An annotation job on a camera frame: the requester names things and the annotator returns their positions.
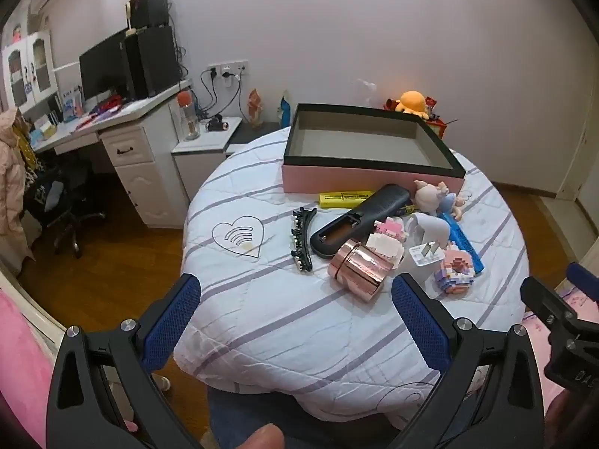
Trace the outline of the person left hand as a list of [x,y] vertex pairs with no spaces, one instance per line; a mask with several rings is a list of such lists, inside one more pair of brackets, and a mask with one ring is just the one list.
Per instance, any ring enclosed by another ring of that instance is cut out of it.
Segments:
[[238,449],[284,449],[284,434],[274,424],[262,426],[245,440]]

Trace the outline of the person right hand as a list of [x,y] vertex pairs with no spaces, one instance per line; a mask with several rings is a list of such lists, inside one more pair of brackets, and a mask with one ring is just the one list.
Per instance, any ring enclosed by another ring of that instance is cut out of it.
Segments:
[[598,387],[586,395],[564,390],[553,399],[544,419],[544,447],[599,447]]

